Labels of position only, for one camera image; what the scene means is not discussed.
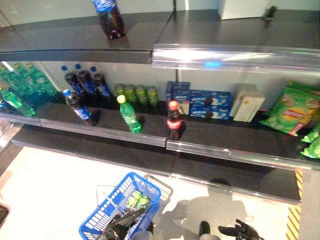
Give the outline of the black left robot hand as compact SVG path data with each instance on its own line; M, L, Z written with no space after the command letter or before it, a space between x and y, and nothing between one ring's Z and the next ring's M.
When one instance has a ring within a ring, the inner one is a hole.
M140 209L127 208L121 214L115 215L102 231L102 234L97 237L97 240L124 240L129 229L138 222L137 219L145 211L146 208L144 207Z

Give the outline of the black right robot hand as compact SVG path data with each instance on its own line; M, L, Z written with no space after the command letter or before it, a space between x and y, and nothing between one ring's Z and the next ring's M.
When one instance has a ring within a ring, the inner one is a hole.
M234 227L218 226L219 232L226 236L235 237L236 240L263 240L252 226L239 219L235 221Z

